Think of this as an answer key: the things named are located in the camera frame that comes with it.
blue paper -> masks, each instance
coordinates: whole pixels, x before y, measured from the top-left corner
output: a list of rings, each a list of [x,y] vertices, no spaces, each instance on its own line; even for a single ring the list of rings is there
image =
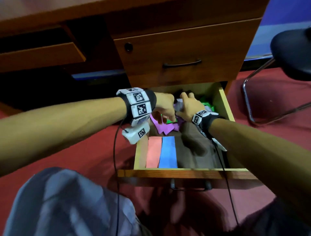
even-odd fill
[[[162,137],[159,168],[177,168],[175,137]]]

forearm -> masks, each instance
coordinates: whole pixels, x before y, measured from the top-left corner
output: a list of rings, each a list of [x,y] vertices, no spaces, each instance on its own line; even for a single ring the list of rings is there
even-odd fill
[[[69,147],[122,120],[119,97],[23,112],[0,121],[0,175]]]
[[[311,224],[311,153],[252,127],[216,119],[209,128],[228,151]]]

cable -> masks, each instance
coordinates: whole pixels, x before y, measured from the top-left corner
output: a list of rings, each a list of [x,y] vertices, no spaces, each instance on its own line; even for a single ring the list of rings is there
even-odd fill
[[[122,126],[123,121],[125,120],[125,118],[121,121],[121,123],[119,124],[119,127],[117,128],[117,132],[116,135],[114,137],[114,172],[117,178],[117,194],[118,194],[118,200],[117,200],[117,228],[116,228],[116,236],[118,236],[119,233],[119,209],[120,209],[120,193],[119,193],[119,188],[120,188],[120,184],[119,184],[119,180],[118,180],[118,170],[116,167],[116,156],[115,156],[115,152],[116,152],[116,141],[117,141],[117,136],[118,136],[118,132],[119,129]]]
[[[220,159],[220,156],[219,156],[219,153],[218,153],[218,149],[217,149],[216,146],[215,146],[215,149],[216,149],[216,152],[217,152],[217,155],[218,155],[218,158],[219,158],[222,170],[224,171],[224,176],[225,176],[226,183],[227,183],[227,188],[228,188],[228,192],[229,192],[229,196],[230,196],[230,201],[231,201],[231,206],[232,206],[232,209],[233,209],[233,214],[234,214],[234,217],[235,217],[235,221],[236,221],[237,226],[240,227],[240,224],[239,224],[239,221],[238,221],[238,217],[236,216],[236,212],[235,212],[234,205],[233,205],[233,200],[232,200],[231,191],[230,191],[230,188],[229,188],[229,182],[228,182],[227,174],[226,174],[225,168],[224,168],[224,166],[223,166],[223,164],[221,162],[221,159]]]

chrome chair leg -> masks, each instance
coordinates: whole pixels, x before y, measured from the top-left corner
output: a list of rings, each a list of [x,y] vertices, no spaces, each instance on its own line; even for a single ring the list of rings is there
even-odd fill
[[[294,109],[291,109],[289,111],[286,111],[284,112],[283,114],[281,115],[278,115],[278,116],[275,116],[275,117],[272,117],[270,119],[267,119],[267,120],[263,120],[263,121],[255,121],[253,116],[252,116],[252,110],[251,110],[251,107],[249,105],[249,100],[248,100],[248,97],[247,97],[247,93],[246,93],[246,83],[247,81],[252,78],[254,75],[258,74],[260,71],[262,71],[264,68],[268,67],[269,65],[271,65],[273,62],[275,61],[274,58],[271,58],[269,61],[267,61],[264,65],[262,65],[260,68],[258,68],[257,70],[255,70],[253,73],[251,73],[245,80],[244,80],[244,83],[242,85],[242,90],[243,90],[243,94],[244,94],[244,99],[245,99],[245,104],[246,104],[246,107],[247,107],[247,113],[248,113],[248,118],[250,120],[250,122],[254,125],[266,125],[266,124],[269,124],[269,123],[272,123],[274,121],[277,121],[277,120],[280,120],[290,114],[293,114],[293,113],[296,113],[298,111],[301,111],[301,110],[304,110],[308,107],[311,107],[311,102],[308,102],[306,104],[303,104],[299,107],[296,107]]]

red carpet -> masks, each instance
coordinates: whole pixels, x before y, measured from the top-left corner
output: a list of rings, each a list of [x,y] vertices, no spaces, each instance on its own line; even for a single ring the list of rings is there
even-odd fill
[[[241,72],[238,78],[244,78],[248,74],[249,72]],[[242,82],[243,80],[235,81],[227,97],[236,121],[247,124],[241,94]],[[268,117],[311,99],[311,83],[293,81],[280,69],[264,70],[249,81],[247,89],[254,115],[258,118]],[[260,129],[311,150],[310,117],[311,108]],[[18,189],[44,168],[60,166],[73,169],[95,183],[115,190],[112,161],[112,137],[115,131],[115,126],[108,127],[83,142],[0,178],[0,232],[4,229]],[[133,164],[135,146],[129,145],[119,134],[116,150],[118,168],[129,168]],[[226,189],[213,189],[206,193],[172,193],[170,190],[122,185],[121,192],[133,201],[137,215],[154,235],[200,235],[201,232],[213,235],[213,232],[235,225]],[[240,221],[274,198],[265,186],[233,190],[232,194]]]

